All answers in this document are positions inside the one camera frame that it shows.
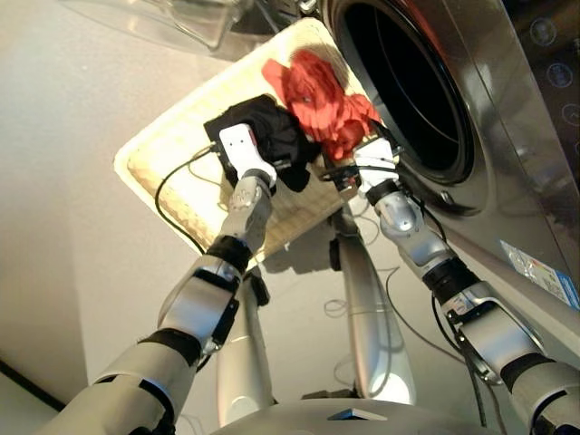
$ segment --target washing machine door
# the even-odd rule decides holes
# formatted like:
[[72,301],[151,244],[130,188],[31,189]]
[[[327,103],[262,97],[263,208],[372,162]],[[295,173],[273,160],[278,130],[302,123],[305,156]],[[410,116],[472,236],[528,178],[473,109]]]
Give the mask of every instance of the washing machine door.
[[[577,33],[577,2],[545,3]],[[502,2],[325,0],[321,10],[406,150],[403,181],[456,237],[578,307],[578,187]],[[573,103],[575,86],[560,89]],[[558,273],[567,286],[548,282]]]

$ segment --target button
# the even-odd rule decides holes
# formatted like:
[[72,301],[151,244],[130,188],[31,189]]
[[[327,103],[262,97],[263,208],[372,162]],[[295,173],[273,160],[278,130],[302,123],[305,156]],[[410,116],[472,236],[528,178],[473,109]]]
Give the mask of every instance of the button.
[[565,63],[552,63],[547,67],[546,77],[556,88],[565,88],[572,83],[572,70]]
[[578,104],[567,104],[562,108],[562,118],[570,125],[580,127],[580,106]]
[[529,34],[535,44],[548,47],[557,35],[556,26],[549,18],[537,18],[529,26]]

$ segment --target white basket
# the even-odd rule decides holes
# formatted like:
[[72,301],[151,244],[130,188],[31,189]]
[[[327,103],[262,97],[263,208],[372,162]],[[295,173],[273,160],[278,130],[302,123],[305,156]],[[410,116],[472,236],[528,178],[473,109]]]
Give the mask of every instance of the white basket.
[[[216,118],[229,106],[262,93],[276,96],[262,77],[262,66],[268,59],[289,65],[292,54],[302,48],[331,63],[347,94],[364,94],[363,87],[339,54],[324,25],[310,18],[300,20],[196,89],[131,139],[117,153],[116,172],[155,211],[153,197],[161,180],[208,146],[204,122]],[[193,163],[191,172],[203,179],[187,169],[179,171],[163,187],[160,204],[168,215],[207,248],[226,217],[232,188],[214,154]],[[268,221],[266,242],[256,253],[255,262],[264,260],[322,222],[343,201],[333,183],[323,183],[312,176],[306,189],[300,193],[279,182],[272,203],[273,214]]]

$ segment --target black cloth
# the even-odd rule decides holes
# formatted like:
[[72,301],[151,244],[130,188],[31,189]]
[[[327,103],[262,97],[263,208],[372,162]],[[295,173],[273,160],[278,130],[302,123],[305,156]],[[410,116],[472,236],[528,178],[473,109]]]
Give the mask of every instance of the black cloth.
[[[308,141],[298,119],[277,106],[269,95],[260,95],[231,106],[214,120],[206,122],[204,128],[209,138],[221,146],[219,132],[240,123],[250,126],[260,156],[275,167],[284,184],[294,192],[304,190],[310,179],[306,163],[320,153],[320,145]],[[220,152],[220,161],[228,181],[236,185],[236,171],[229,165],[223,151]]]

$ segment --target blue label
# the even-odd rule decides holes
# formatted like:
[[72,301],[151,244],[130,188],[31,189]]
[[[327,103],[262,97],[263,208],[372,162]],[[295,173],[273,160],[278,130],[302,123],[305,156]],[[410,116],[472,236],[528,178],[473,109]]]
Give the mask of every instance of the blue label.
[[560,285],[564,289],[565,295],[568,298],[568,302],[576,310],[580,310],[580,303],[578,301],[578,294],[576,293],[576,290],[574,289],[574,283],[572,282],[572,279],[570,279],[570,276],[564,275],[563,273],[558,272],[557,270],[555,272],[556,272],[558,279],[560,280]]

